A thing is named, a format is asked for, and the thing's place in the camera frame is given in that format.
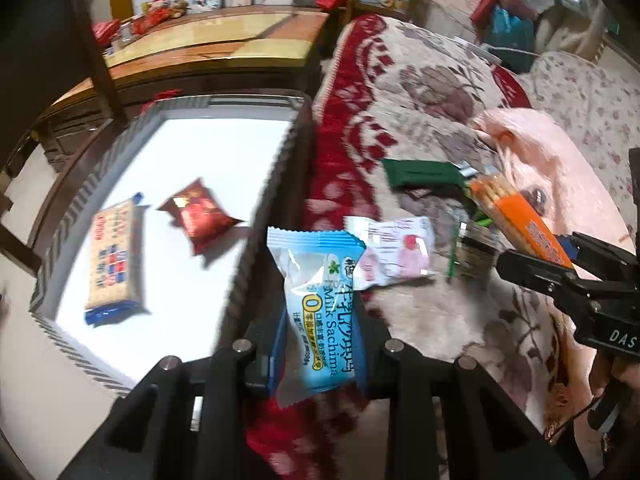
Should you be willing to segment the person's right hand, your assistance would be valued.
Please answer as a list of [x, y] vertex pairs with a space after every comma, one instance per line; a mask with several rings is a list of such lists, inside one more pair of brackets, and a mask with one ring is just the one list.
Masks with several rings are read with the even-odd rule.
[[588, 425], [600, 434], [607, 465], [639, 429], [639, 361], [598, 350], [589, 385], [594, 404]]

